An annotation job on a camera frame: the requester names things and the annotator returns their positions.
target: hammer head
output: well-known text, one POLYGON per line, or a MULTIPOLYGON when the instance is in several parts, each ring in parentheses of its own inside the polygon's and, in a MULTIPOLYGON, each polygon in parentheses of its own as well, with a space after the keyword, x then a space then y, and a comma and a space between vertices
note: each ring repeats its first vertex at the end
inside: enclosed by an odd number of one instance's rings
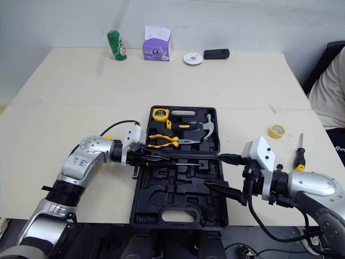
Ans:
POLYGON ((203 130, 208 130, 208 134, 203 138, 203 140, 208 140, 209 137, 212 135, 213 130, 215 129, 214 123, 211 121, 211 114, 206 114, 207 121, 206 123, 203 123, 203 130))

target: green bottle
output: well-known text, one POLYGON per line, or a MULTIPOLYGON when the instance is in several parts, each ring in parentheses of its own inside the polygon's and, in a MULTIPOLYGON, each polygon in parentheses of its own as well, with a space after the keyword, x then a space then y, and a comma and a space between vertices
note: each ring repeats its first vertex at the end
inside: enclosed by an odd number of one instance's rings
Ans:
POLYGON ((118 31, 110 31, 107 34, 110 48, 116 60, 127 58, 126 49, 118 31))

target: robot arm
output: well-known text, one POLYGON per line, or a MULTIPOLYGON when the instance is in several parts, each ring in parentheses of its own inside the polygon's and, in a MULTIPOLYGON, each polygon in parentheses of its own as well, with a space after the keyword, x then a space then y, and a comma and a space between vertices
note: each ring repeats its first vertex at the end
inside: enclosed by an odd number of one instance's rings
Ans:
POLYGON ((128 152, 138 151, 144 144, 145 133, 139 125, 129 131, 123 143, 100 136, 83 139, 79 147, 67 158, 53 187, 24 226, 17 246, 2 252, 1 259, 44 259, 61 256, 62 246, 69 245, 76 233, 72 222, 82 194, 97 169, 103 163, 133 163, 143 157, 128 152))
POLYGON ((315 172, 292 171, 287 174, 281 171, 282 165, 274 170, 275 154, 263 137, 249 142, 241 156, 226 154, 219 157, 227 163, 245 165, 243 191, 213 180, 204 182, 209 188, 244 206, 249 196, 260 194, 271 205, 276 203, 287 208, 296 207, 319 224, 331 250, 336 254, 334 258, 345 257, 345 200, 343 190, 334 178, 315 172))

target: purple tissue box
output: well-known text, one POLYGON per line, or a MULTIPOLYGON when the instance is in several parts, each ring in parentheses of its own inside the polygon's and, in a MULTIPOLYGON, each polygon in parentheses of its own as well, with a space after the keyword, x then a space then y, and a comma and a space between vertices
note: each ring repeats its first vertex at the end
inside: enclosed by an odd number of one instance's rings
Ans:
POLYGON ((151 38, 142 44, 142 52, 146 60, 169 61, 171 57, 171 41, 151 38))

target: black plastic toolbox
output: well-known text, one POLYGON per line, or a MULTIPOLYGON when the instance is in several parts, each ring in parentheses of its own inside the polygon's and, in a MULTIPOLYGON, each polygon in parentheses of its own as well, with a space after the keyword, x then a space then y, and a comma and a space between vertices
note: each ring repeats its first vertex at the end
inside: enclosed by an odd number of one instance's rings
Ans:
POLYGON ((221 230, 229 225, 225 197, 218 195, 203 184, 206 179, 223 181, 221 162, 216 159, 220 151, 217 114, 214 108, 153 106, 147 127, 147 145, 162 145, 165 139, 150 139, 150 135, 162 134, 180 139, 200 140, 200 143, 149 148, 145 152, 168 155, 174 163, 195 163, 199 166, 157 166, 144 164, 140 167, 133 199, 130 224, 136 228, 179 228, 221 230), (156 109, 169 111, 173 125, 198 124, 197 130, 167 128, 166 121, 155 121, 156 109), (208 131, 200 127, 211 115, 214 130, 207 140, 208 131), (171 222, 163 219, 167 210, 183 210, 194 222, 171 222))

